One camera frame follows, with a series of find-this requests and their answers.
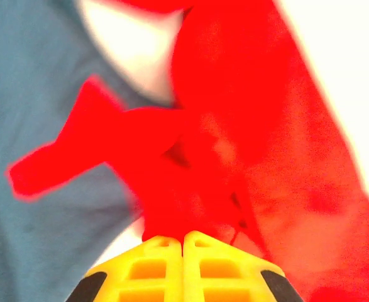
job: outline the red fabric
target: red fabric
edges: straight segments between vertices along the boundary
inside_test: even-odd
[[[178,109],[125,111],[89,81],[60,136],[11,165],[14,191],[106,162],[140,200],[144,240],[231,225],[306,301],[369,301],[369,197],[345,141],[273,3],[235,4],[188,12]]]

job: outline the yellow plastic object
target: yellow plastic object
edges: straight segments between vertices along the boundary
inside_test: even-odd
[[[183,246],[184,302],[274,302],[261,271],[284,272],[274,264],[199,232]]]
[[[67,300],[234,301],[302,300],[279,267],[200,232],[187,234],[183,249],[172,238],[153,237],[92,268]]]
[[[85,275],[107,274],[93,302],[179,302],[182,300],[182,246],[165,237],[143,244]]]

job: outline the gray-blue cloth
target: gray-blue cloth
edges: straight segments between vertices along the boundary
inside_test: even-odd
[[[131,222],[106,167],[36,204],[15,200],[4,177],[10,162],[56,138],[92,73],[129,107],[152,104],[99,55],[72,0],[0,0],[0,302],[65,301]]]

